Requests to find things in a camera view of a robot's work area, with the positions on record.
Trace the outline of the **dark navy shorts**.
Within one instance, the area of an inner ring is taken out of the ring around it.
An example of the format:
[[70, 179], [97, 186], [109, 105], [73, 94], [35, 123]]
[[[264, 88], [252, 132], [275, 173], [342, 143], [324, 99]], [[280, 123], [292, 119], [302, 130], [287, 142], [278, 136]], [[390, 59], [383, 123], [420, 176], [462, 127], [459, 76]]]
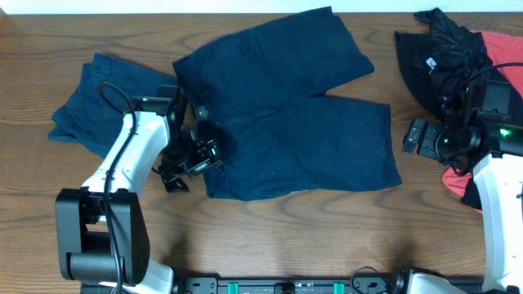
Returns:
[[374, 70], [330, 7], [218, 38], [173, 68], [223, 153], [204, 173], [208, 196], [253, 201], [401, 184], [390, 107], [329, 94]]

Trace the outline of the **folded blue shorts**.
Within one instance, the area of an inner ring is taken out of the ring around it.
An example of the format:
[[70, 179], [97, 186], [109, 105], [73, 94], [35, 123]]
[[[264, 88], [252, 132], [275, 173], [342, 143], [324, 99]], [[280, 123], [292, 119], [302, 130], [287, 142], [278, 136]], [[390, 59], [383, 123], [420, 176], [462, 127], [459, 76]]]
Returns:
[[161, 85], [177, 85], [170, 75], [115, 56], [96, 53], [83, 66], [75, 92], [53, 115], [48, 139], [76, 143], [105, 157], [123, 125], [121, 97], [155, 96]]

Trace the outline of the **black printed t-shirt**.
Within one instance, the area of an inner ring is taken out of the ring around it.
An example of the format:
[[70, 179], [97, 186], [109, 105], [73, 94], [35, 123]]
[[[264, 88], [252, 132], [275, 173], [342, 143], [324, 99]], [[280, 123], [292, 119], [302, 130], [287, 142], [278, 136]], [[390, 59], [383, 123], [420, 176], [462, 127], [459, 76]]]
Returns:
[[507, 101], [507, 112], [514, 123], [522, 123], [522, 95], [500, 73], [522, 69], [522, 62], [494, 65], [481, 32], [456, 24], [438, 8], [416, 12], [414, 18], [430, 32], [395, 32], [396, 54], [407, 88], [426, 111], [443, 122], [461, 109], [461, 93], [467, 87], [492, 79], [506, 82], [515, 92]]

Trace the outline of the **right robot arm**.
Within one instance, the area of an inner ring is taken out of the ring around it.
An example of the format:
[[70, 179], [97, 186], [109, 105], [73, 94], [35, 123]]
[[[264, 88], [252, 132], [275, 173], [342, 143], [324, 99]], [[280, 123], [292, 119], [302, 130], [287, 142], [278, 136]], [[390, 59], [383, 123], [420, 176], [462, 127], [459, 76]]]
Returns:
[[413, 120], [403, 150], [470, 173], [485, 231], [483, 293], [522, 291], [522, 126], [509, 113], [519, 100], [509, 82], [473, 83], [443, 123]]

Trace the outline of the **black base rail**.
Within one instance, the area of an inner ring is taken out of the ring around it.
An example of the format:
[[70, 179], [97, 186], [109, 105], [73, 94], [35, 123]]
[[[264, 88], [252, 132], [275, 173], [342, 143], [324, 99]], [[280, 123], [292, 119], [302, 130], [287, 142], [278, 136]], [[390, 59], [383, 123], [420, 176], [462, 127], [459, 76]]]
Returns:
[[[393, 290], [396, 277], [390, 280], [378, 273], [356, 272], [349, 279], [260, 279], [175, 276], [172, 289], [168, 292], [149, 292], [137, 287], [123, 287], [121, 293], [186, 293], [186, 294], [353, 294], [353, 293], [396, 293]], [[449, 283], [464, 293], [482, 293], [479, 278], [451, 278]], [[114, 285], [82, 283], [80, 293], [116, 293]]]

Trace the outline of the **red garment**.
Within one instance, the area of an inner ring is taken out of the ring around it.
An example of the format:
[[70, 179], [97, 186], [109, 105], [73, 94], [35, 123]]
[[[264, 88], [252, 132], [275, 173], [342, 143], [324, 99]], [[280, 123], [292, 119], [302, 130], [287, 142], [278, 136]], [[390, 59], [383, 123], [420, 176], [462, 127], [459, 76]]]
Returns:
[[[494, 62], [494, 65], [522, 62], [522, 37], [489, 31], [481, 31], [481, 34], [485, 41], [488, 57]], [[522, 69], [500, 69], [500, 73], [522, 95]], [[480, 214], [483, 213], [479, 196], [472, 192], [471, 173], [458, 176], [452, 168], [447, 168], [441, 180], [451, 192], [460, 197], [462, 204], [475, 209]]]

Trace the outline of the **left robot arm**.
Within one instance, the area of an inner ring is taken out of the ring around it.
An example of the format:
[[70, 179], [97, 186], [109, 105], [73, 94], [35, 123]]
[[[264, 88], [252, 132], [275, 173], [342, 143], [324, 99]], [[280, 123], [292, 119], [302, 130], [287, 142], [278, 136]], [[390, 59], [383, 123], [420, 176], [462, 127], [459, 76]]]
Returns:
[[184, 124], [187, 98], [177, 86], [123, 101], [123, 125], [103, 163], [56, 197], [60, 273], [83, 293], [182, 293], [182, 278], [150, 255], [140, 196], [151, 172], [176, 192], [189, 189], [184, 176], [220, 166], [216, 129], [203, 106]]

